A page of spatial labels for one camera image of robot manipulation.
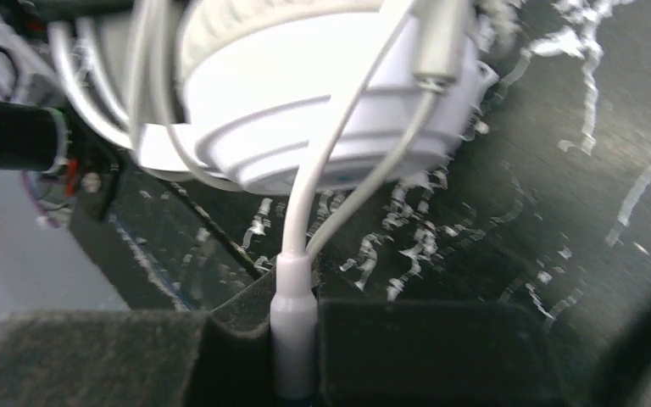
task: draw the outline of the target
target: metal bracket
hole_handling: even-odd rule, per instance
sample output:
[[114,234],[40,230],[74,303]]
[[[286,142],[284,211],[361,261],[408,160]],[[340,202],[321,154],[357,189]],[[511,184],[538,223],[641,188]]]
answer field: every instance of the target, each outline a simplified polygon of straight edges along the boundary
[[116,148],[106,143],[71,106],[66,114],[72,124],[74,146],[72,157],[77,160],[76,173],[71,185],[76,202],[94,220],[103,220],[116,197],[119,178],[123,170]]

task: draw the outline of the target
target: cable strain relief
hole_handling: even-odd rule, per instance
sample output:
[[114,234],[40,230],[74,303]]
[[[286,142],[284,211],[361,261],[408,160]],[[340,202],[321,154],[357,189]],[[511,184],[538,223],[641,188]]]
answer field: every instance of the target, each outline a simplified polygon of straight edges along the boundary
[[436,79],[420,79],[418,80],[418,87],[426,92],[433,92],[439,95],[444,95],[450,88],[450,83],[438,81]]
[[307,254],[278,254],[275,258],[276,293],[289,298],[313,295],[311,261]]

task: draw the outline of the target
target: headphone ear cup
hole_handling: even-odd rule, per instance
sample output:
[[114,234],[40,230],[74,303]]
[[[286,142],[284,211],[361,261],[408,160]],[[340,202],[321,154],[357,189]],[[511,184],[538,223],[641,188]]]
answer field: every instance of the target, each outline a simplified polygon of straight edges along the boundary
[[321,15],[376,11],[383,0],[200,0],[177,34],[176,74],[183,82],[206,58],[240,38]]

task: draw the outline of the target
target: dark gray surface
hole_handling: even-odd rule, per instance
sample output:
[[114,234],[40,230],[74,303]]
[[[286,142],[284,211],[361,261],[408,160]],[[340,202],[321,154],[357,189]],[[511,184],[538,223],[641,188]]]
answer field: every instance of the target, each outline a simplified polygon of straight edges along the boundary
[[0,318],[26,310],[128,306],[66,228],[53,229],[18,171],[0,171]]

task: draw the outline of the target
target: cable connector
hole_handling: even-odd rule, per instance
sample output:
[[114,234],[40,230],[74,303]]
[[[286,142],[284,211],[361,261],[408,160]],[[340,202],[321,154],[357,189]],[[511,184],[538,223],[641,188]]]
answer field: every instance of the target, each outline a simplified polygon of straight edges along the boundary
[[315,394],[318,301],[311,291],[311,258],[281,253],[275,259],[275,296],[270,303],[275,392],[282,399]]
[[422,0],[413,76],[426,90],[444,92],[460,78],[468,30],[475,18],[472,0]]

